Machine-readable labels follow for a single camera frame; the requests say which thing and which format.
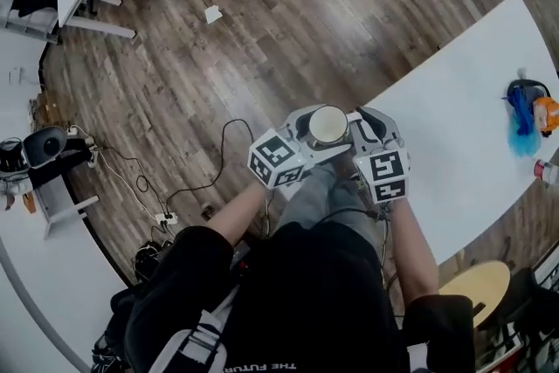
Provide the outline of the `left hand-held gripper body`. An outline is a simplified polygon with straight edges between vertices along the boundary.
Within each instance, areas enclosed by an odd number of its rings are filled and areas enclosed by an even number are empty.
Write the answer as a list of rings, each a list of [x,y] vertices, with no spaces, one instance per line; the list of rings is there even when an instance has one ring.
[[[266,131],[249,148],[247,166],[269,190],[300,182],[312,168],[310,157],[301,148],[309,128],[287,124]]]

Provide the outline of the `orange tissue packet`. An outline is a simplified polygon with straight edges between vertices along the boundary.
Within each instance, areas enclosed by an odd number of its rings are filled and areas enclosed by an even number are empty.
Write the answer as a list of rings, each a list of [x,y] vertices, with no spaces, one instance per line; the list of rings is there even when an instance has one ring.
[[[543,137],[549,137],[559,128],[559,103],[551,97],[540,97],[533,103],[534,120]]]

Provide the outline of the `person's left forearm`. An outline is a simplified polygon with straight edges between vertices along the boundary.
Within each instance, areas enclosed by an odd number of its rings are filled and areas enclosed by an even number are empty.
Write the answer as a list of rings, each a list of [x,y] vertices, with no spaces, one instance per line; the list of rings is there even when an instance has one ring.
[[[218,211],[206,226],[235,246],[258,215],[265,202],[267,189],[254,181]]]

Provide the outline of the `person's grey trouser leg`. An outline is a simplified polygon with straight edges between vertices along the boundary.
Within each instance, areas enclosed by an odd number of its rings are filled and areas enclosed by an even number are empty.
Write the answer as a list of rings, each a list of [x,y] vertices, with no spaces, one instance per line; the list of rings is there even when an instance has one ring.
[[[330,213],[342,209],[355,211],[340,212],[333,216],[333,220],[374,245],[374,225],[372,219],[362,212],[365,211],[365,204],[359,196],[356,182],[339,174],[331,162],[317,165],[287,202],[276,230],[291,223],[311,229]]]

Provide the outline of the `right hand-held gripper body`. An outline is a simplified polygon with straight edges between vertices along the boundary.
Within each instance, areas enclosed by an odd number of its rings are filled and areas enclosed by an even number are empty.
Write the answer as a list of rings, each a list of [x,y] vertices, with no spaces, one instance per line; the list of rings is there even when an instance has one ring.
[[[389,203],[406,197],[409,187],[411,159],[404,146],[404,139],[398,138],[381,143],[373,137],[370,153],[356,153],[353,164],[361,180],[369,189],[374,204]]]

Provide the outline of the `white stand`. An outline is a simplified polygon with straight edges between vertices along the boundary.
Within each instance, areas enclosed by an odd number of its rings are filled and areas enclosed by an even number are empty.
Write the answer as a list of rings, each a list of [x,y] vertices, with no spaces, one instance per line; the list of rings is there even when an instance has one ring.
[[[33,194],[45,218],[43,239],[48,239],[65,224],[82,222],[87,217],[86,208],[100,201],[97,195],[93,195],[75,202],[62,176],[34,190]]]

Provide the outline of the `person's black shirt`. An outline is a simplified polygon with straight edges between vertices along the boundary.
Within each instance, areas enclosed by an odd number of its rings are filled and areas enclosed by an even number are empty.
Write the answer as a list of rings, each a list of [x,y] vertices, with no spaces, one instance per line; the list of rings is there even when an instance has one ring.
[[[231,278],[233,250],[205,226],[181,231],[135,303],[125,353],[148,373],[169,338],[234,293],[222,333],[224,373],[411,373],[423,344],[432,373],[475,373],[473,305],[460,295],[414,300],[397,322],[374,247],[335,222],[291,223]]]

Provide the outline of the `person's right forearm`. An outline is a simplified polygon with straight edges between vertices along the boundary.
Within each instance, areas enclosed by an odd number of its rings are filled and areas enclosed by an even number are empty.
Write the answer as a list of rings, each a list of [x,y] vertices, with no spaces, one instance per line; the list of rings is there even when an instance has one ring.
[[[401,198],[390,206],[392,252],[404,305],[438,294],[438,265],[409,201]]]

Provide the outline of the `blue mesh bag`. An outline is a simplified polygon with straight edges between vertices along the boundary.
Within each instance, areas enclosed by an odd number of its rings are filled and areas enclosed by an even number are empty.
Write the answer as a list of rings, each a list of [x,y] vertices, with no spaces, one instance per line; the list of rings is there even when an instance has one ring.
[[[528,98],[516,87],[507,95],[507,101],[510,106],[508,144],[517,157],[533,156],[541,146],[541,138]]]

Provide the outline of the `plastic bottle red label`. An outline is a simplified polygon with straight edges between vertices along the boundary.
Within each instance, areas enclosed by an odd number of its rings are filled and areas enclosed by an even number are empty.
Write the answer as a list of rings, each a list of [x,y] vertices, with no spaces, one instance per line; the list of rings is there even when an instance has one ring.
[[[534,164],[534,176],[549,185],[559,185],[559,165],[537,159]]]

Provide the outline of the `grey round device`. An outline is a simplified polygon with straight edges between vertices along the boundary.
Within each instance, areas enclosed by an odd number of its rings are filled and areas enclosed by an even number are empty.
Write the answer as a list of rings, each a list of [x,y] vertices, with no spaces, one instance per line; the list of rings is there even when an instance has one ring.
[[[67,133],[57,126],[41,128],[23,139],[23,153],[30,168],[37,169],[54,160],[64,149]]]

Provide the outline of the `white rectangular table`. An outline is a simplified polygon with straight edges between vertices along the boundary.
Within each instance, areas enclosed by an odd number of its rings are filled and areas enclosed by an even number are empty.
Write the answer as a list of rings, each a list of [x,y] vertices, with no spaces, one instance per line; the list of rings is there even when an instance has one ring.
[[[497,221],[534,181],[508,144],[506,91],[524,70],[559,100],[559,76],[523,0],[504,0],[369,106],[411,157],[408,198],[437,262]]]

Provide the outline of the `yellow round table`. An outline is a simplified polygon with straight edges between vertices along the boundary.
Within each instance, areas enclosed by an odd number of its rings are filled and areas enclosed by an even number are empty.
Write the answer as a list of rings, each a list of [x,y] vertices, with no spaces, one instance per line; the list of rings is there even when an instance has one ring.
[[[477,328],[497,309],[511,279],[508,266],[493,260],[460,273],[439,289],[441,295],[463,295],[473,303],[473,327]]]

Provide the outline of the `grey metal rack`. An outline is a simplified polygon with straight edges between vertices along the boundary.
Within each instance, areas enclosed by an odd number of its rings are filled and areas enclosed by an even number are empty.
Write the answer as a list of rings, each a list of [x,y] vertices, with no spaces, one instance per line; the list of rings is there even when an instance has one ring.
[[[57,45],[59,35],[54,29],[58,15],[53,9],[42,9],[25,17],[19,17],[17,10],[10,7],[13,0],[0,0],[0,31],[33,38]]]

